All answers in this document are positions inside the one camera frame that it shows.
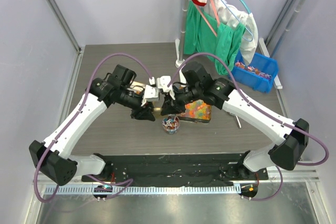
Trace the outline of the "clear glass jar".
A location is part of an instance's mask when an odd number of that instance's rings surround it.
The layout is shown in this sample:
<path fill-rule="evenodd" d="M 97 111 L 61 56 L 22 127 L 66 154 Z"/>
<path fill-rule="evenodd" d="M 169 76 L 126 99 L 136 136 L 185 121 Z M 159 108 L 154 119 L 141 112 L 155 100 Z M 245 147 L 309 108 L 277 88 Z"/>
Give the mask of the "clear glass jar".
<path fill-rule="evenodd" d="M 176 115 L 168 115 L 162 120 L 162 127 L 167 134 L 175 134 L 180 128 L 180 119 Z"/>

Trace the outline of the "gold tin of gummy candies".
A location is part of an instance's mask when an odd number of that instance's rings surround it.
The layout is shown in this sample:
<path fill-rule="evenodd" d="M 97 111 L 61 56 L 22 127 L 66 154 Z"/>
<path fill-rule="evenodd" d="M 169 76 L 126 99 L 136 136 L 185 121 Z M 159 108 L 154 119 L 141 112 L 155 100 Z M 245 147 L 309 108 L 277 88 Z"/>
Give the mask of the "gold tin of gummy candies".
<path fill-rule="evenodd" d="M 212 106 L 202 100 L 185 105 L 185 112 L 178 114 L 181 121 L 208 124 L 211 120 Z"/>

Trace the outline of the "silver metal scoop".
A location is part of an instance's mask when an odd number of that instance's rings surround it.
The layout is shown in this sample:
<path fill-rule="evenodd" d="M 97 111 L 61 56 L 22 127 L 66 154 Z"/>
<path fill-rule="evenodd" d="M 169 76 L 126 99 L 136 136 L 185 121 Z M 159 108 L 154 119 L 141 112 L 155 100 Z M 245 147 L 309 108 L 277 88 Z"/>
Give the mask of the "silver metal scoop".
<path fill-rule="evenodd" d="M 235 120 L 236 120 L 236 123 L 237 123 L 237 126 L 238 126 L 238 128 L 239 129 L 241 129 L 242 127 L 242 125 L 241 125 L 241 122 L 240 122 L 240 120 L 239 120 L 239 117 L 237 116 L 237 115 L 234 115 L 234 114 L 232 114 L 232 113 L 228 113 L 230 116 L 232 116 Z"/>

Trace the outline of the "round wooden jar lid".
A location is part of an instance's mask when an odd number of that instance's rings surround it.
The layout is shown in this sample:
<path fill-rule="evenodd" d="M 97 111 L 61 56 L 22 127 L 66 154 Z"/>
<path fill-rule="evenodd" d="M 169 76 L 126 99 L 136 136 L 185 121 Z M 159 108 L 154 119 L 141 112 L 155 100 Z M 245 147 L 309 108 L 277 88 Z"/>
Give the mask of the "round wooden jar lid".
<path fill-rule="evenodd" d="M 161 113 L 162 113 L 162 108 L 156 107 L 152 109 L 152 114 L 156 119 L 163 117 Z"/>

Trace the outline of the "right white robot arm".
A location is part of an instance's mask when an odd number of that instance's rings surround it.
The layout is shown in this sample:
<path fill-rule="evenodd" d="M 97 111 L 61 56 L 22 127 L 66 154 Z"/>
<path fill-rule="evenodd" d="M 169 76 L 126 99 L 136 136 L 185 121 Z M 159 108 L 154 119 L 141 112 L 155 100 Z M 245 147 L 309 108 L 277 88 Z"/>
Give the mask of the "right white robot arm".
<path fill-rule="evenodd" d="M 263 132 L 272 143 L 256 151 L 246 151 L 237 162 L 236 173 L 250 179 L 262 168 L 278 166 L 293 170 L 308 145 L 309 123 L 303 119 L 293 121 L 246 97 L 225 79 L 213 79 L 202 64 L 192 61 L 182 68 L 186 87 L 172 86 L 170 76 L 157 79 L 157 87 L 165 95 L 162 115 L 180 114 L 185 106 L 202 100 L 225 112 L 243 119 Z"/>

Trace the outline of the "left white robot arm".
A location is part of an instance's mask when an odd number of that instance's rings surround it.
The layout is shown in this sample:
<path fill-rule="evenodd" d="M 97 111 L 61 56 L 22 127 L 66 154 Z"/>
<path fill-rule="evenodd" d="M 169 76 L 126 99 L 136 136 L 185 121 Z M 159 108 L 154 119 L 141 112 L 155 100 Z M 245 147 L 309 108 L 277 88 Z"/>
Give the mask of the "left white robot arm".
<path fill-rule="evenodd" d="M 117 103 L 131 110 L 131 118 L 154 121 L 152 102 L 159 97 L 154 78 L 149 85 L 135 83 L 136 73 L 117 65 L 104 78 L 91 79 L 79 103 L 68 117 L 42 142 L 29 146 L 36 173 L 43 173 L 58 186 L 73 177 L 94 175 L 105 182 L 112 169 L 100 154 L 72 156 L 71 152 L 89 126 L 111 105 Z"/>

